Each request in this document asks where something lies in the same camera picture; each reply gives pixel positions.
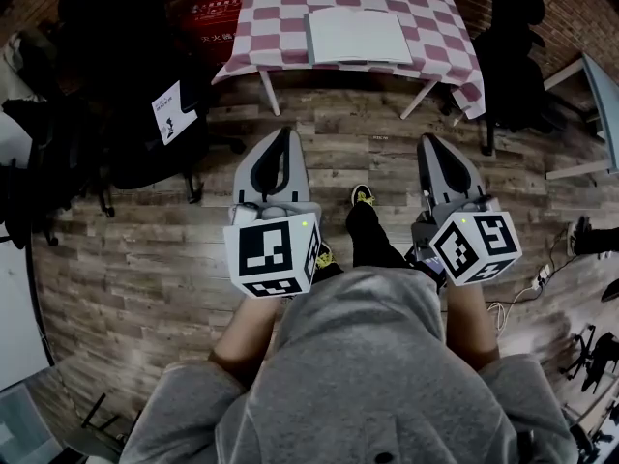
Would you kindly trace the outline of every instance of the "brick wall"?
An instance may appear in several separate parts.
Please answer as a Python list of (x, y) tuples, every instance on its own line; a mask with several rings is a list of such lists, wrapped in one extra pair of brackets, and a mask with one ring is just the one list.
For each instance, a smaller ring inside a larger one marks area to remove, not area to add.
[[(40, 25), (57, 19), (58, 0), (0, 0), (0, 43), (24, 25)], [(166, 0), (171, 15), (181, 12), (188, 0)], [(491, 0), (456, 0), (469, 33), (475, 37), (489, 25)], [(532, 55), (544, 76), (586, 51), (619, 80), (619, 0), (545, 0), (546, 17), (535, 30), (545, 39), (546, 49)]]

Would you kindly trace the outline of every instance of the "chair wheel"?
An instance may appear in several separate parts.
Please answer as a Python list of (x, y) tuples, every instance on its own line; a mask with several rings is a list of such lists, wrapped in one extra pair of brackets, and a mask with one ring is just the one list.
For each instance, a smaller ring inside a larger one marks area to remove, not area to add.
[(245, 143), (243, 141), (235, 141), (230, 145), (230, 149), (232, 153), (236, 153), (237, 155), (241, 155), (245, 151)]

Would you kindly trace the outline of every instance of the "white cable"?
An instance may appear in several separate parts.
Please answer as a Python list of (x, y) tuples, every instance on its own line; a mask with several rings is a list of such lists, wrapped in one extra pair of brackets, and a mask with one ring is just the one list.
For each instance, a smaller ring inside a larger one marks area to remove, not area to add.
[(492, 311), (493, 309), (497, 309), (495, 328), (498, 332), (501, 332), (501, 329), (505, 324), (505, 307), (501, 303), (492, 303), (487, 310)]
[(510, 307), (508, 307), (507, 312), (505, 313), (505, 316), (503, 318), (503, 324), (501, 325), (501, 328), (498, 329), (499, 333), (498, 333), (497, 338), (501, 338), (501, 335), (503, 334), (503, 332), (505, 331), (505, 328), (507, 327), (507, 320), (510, 318), (510, 313), (512, 312), (512, 307), (514, 307), (514, 305), (516, 304), (516, 301), (518, 300), (518, 298), (522, 294), (524, 294), (525, 292), (527, 292), (529, 290), (533, 290), (533, 287), (527, 287), (526, 289), (522, 289), (520, 292), (518, 292), (516, 294), (516, 296), (514, 297), (514, 300), (510, 304)]

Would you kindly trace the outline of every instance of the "wooden floor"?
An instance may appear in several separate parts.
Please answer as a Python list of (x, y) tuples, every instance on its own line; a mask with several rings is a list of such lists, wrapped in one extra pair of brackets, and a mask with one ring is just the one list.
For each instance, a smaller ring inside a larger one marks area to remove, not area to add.
[[(223, 83), (209, 114), (214, 133), (242, 137), (252, 146), (265, 134), (292, 126), (301, 134), (312, 197), (322, 205), (322, 232), (344, 268), (352, 248), (344, 229), (349, 191), (373, 189), (376, 211), (391, 242), (402, 252), (421, 208), (416, 144), (434, 132), (456, 144), (483, 175), (516, 224), (524, 255), (485, 287), (486, 298), (510, 301), (549, 262), (555, 236), (581, 214), (595, 226), (619, 225), (616, 177), (547, 182), (547, 170), (604, 157), (604, 146), (574, 125), (563, 136), (499, 131), (496, 155), (483, 157), (485, 127), (476, 121), (451, 127), (428, 98), (406, 120), (398, 113), (420, 88), (417, 83), (376, 82), (354, 76), (341, 84), (362, 89), (293, 89), (275, 78), (281, 116), (267, 107), (256, 77)], [(109, 412), (124, 423), (143, 407), (163, 368), (208, 356), (242, 295), (226, 279), (222, 228), (228, 223), (232, 181), (241, 157), (214, 150), (196, 174), (204, 184), (198, 205), (185, 202), (182, 177), (136, 191), (112, 193), (115, 218), (100, 213), (97, 199), (75, 201), (58, 217), (60, 246), (35, 237), (34, 260), (44, 325), (55, 368), (29, 382), (51, 428), (62, 438), (106, 392)], [(553, 254), (566, 261), (565, 242)], [(504, 353), (535, 352), (562, 401), (575, 407), (591, 399), (556, 367), (574, 354), (569, 334), (586, 322), (618, 334), (619, 302), (601, 304), (619, 274), (617, 260), (585, 258), (560, 272), (536, 301), (517, 305), (501, 337)]]

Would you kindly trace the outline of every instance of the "yellow sneaker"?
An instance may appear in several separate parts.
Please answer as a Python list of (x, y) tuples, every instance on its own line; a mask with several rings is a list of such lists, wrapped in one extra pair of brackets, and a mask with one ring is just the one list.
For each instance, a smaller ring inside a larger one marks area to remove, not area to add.
[(318, 270), (322, 270), (323, 268), (327, 268), (332, 263), (336, 263), (336, 258), (333, 257), (331, 248), (325, 242), (320, 243), (318, 257), (316, 258), (316, 268)]
[(369, 187), (363, 184), (352, 189), (350, 199), (352, 201), (352, 206), (355, 206), (357, 203), (368, 203), (370, 206), (374, 206), (374, 201), (376, 201), (376, 198), (371, 195)]

